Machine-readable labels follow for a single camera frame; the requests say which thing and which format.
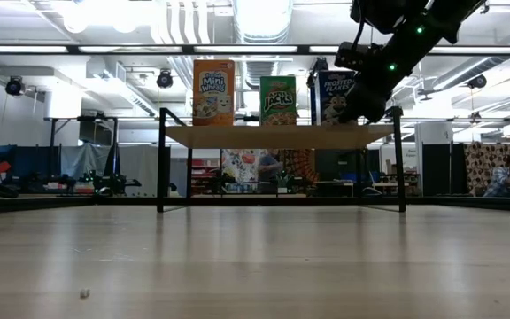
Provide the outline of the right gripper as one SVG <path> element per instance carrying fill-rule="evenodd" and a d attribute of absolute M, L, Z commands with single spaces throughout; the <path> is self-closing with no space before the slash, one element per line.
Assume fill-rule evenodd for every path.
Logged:
<path fill-rule="evenodd" d="M 338 116 L 339 123 L 356 121 L 360 115 L 378 122 L 385 113 L 394 83 L 389 73 L 359 73 L 357 86 L 344 95 L 345 106 Z"/>

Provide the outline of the blue Frosted Flakes box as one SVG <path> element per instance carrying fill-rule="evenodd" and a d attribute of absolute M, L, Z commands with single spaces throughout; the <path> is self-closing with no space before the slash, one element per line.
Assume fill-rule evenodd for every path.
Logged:
<path fill-rule="evenodd" d="M 353 85 L 352 71 L 319 71 L 310 88 L 313 125 L 327 126 L 339 122 L 346 110 L 346 94 Z"/>

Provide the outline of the green Apple Jacks box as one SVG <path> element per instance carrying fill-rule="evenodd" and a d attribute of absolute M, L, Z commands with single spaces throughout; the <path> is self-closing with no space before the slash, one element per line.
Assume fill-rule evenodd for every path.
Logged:
<path fill-rule="evenodd" d="M 261 126 L 297 124 L 297 88 L 294 76 L 262 76 L 259 82 Z"/>

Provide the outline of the orange Frosted Mini Wheats box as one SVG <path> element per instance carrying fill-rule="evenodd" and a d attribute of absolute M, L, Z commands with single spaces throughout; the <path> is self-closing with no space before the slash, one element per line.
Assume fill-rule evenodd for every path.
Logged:
<path fill-rule="evenodd" d="M 192 124 L 233 126 L 236 63 L 229 59 L 196 59 L 193 71 Z"/>

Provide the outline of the black computer monitor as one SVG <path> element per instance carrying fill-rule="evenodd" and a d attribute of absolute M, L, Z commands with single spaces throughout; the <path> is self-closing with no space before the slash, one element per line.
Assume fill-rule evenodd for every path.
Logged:
<path fill-rule="evenodd" d="M 354 151 L 317 150 L 315 152 L 316 172 L 321 182 L 334 180 L 356 180 L 356 155 Z"/>

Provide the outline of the white cabinet with black panel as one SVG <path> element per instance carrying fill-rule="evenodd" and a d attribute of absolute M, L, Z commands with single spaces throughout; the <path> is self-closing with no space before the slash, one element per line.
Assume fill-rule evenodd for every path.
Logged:
<path fill-rule="evenodd" d="M 415 125 L 417 171 L 423 197 L 449 192 L 452 144 L 450 122 L 421 122 Z"/>

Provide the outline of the grey air vent grille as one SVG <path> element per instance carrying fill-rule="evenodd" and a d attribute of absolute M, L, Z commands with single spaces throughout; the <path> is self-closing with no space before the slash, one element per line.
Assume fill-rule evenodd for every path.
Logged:
<path fill-rule="evenodd" d="M 262 77 L 277 74 L 278 65 L 278 62 L 244 62 L 243 76 L 245 83 L 250 88 L 257 88 Z"/>

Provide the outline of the floral patterned cloth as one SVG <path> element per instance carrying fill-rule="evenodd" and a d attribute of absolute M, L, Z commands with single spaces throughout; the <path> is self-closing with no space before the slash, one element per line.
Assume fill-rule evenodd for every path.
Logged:
<path fill-rule="evenodd" d="M 223 149 L 222 173 L 233 177 L 237 183 L 256 182 L 260 154 L 260 149 Z"/>

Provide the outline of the LED light bar beam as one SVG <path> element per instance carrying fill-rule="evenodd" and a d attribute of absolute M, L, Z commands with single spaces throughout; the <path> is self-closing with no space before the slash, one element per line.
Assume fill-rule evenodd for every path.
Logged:
<path fill-rule="evenodd" d="M 74 45 L 74 44 L 0 44 L 0 55 L 223 55 L 223 56 L 334 56 L 336 45 L 255 45 L 255 44 L 127 44 L 127 45 Z M 430 56 L 451 57 L 510 57 L 510 46 L 437 46 Z"/>

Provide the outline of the brown heart patterned cloth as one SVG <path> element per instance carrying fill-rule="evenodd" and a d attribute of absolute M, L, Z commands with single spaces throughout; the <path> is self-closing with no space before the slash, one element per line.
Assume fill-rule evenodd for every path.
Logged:
<path fill-rule="evenodd" d="M 493 171 L 506 164 L 510 156 L 510 144 L 473 142 L 464 145 L 464 155 L 468 192 L 481 197 L 491 182 Z"/>

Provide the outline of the grey tarp cloth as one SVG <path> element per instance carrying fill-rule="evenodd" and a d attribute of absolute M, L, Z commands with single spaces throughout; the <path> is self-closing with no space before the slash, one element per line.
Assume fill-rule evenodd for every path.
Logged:
<path fill-rule="evenodd" d="M 102 175 L 109 152 L 109 146 L 93 144 L 63 146 L 60 152 L 61 174 L 79 179 L 95 170 L 98 175 Z"/>

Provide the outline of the blue partition panel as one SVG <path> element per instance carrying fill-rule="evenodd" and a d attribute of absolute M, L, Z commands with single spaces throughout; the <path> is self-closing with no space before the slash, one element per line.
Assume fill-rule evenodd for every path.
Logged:
<path fill-rule="evenodd" d="M 11 167 L 4 172 L 4 186 L 21 194 L 52 193 L 48 182 L 61 175 L 61 149 L 57 146 L 0 146 L 0 164 Z"/>

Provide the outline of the wooden shelf with black frame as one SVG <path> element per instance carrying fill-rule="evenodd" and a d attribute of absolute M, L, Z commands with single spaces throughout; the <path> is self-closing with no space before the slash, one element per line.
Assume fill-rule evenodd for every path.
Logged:
<path fill-rule="evenodd" d="M 406 210 L 400 120 L 402 109 L 386 112 L 391 125 L 380 126 L 188 126 L 167 108 L 158 111 L 158 178 L 167 179 L 163 155 L 166 139 L 188 148 L 188 159 L 195 149 L 339 149 L 361 150 L 376 138 L 392 133 L 398 176 L 398 211 Z"/>

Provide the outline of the round silver air duct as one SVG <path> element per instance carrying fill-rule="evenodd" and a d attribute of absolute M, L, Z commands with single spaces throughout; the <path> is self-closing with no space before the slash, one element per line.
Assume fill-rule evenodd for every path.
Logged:
<path fill-rule="evenodd" d="M 289 39 L 293 0 L 232 0 L 236 42 L 284 44 Z"/>

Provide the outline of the black table edge rail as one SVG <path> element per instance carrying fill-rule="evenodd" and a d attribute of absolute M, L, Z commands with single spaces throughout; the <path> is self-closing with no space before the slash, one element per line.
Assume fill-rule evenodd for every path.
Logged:
<path fill-rule="evenodd" d="M 303 197 L 194 197 L 194 198 L 103 198 L 39 197 L 0 198 L 0 213 L 74 206 L 389 206 L 404 212 L 407 205 L 458 206 L 510 211 L 510 198 L 423 197 L 423 198 L 303 198 Z"/>

